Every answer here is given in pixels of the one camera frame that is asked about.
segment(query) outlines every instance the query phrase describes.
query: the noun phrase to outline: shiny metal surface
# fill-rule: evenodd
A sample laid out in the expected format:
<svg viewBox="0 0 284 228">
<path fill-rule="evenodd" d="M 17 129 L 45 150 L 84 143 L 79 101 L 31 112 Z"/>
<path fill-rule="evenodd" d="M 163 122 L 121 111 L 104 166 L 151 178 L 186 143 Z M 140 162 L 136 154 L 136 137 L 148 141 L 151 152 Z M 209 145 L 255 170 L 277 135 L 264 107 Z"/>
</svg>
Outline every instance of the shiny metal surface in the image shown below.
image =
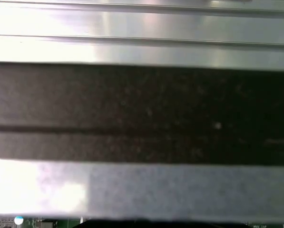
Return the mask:
<svg viewBox="0 0 284 228">
<path fill-rule="evenodd" d="M 284 222 L 284 168 L 0 160 L 0 214 Z"/>
<path fill-rule="evenodd" d="M 0 1 L 0 61 L 284 70 L 284 0 Z"/>
<path fill-rule="evenodd" d="M 0 61 L 284 70 L 284 48 L 156 47 L 14 39 L 0 42 Z"/>
</svg>

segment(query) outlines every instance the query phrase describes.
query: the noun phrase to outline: dark strip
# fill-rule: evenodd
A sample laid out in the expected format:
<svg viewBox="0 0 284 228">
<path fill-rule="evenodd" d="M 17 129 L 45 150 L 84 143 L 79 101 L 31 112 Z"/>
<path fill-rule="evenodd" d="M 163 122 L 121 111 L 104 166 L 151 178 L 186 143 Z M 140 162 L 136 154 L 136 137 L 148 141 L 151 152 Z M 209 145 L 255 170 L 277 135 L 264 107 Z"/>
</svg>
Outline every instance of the dark strip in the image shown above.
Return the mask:
<svg viewBox="0 0 284 228">
<path fill-rule="evenodd" d="M 284 165 L 284 73 L 0 64 L 0 158 Z"/>
</svg>

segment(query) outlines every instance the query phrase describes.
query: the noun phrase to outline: gray metal panel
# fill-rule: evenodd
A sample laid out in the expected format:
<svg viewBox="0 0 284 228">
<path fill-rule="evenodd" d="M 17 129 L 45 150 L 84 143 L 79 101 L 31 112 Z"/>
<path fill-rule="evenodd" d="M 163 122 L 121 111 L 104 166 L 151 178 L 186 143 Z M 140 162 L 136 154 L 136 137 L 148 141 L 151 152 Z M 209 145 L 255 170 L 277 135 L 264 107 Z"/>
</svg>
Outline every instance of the gray metal panel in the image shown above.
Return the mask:
<svg viewBox="0 0 284 228">
<path fill-rule="evenodd" d="M 284 70 L 284 1 L 3 1 L 0 61 Z"/>
<path fill-rule="evenodd" d="M 217 12 L 131 13 L 3 7 L 0 34 L 184 39 L 284 44 L 284 19 Z"/>
<path fill-rule="evenodd" d="M 0 160 L 0 214 L 284 222 L 284 168 Z"/>
<path fill-rule="evenodd" d="M 228 47 L 219 44 L 155 47 L 96 42 L 22 42 L 14 39 L 0 42 L 0 61 L 284 71 L 284 47 Z"/>
</svg>

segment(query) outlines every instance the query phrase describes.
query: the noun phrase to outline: metal edge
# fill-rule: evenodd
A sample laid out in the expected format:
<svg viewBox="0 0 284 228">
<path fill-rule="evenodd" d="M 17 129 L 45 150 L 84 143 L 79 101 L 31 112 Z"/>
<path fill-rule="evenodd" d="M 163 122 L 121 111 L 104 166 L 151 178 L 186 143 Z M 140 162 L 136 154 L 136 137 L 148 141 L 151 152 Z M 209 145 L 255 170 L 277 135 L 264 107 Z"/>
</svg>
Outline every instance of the metal edge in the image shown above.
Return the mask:
<svg viewBox="0 0 284 228">
<path fill-rule="evenodd" d="M 33 3 L 33 4 L 81 4 L 81 5 L 122 5 L 122 6 L 152 6 L 179 8 L 213 8 L 239 10 L 276 10 L 284 11 L 284 0 L 0 0 L 5 3 Z"/>
<path fill-rule="evenodd" d="M 284 48 L 272 51 L 270 48 L 211 45 L 152 47 L 88 42 L 1 41 L 0 61 L 284 71 Z"/>
<path fill-rule="evenodd" d="M 1 214 L 284 222 L 284 168 L 0 160 Z"/>
</svg>

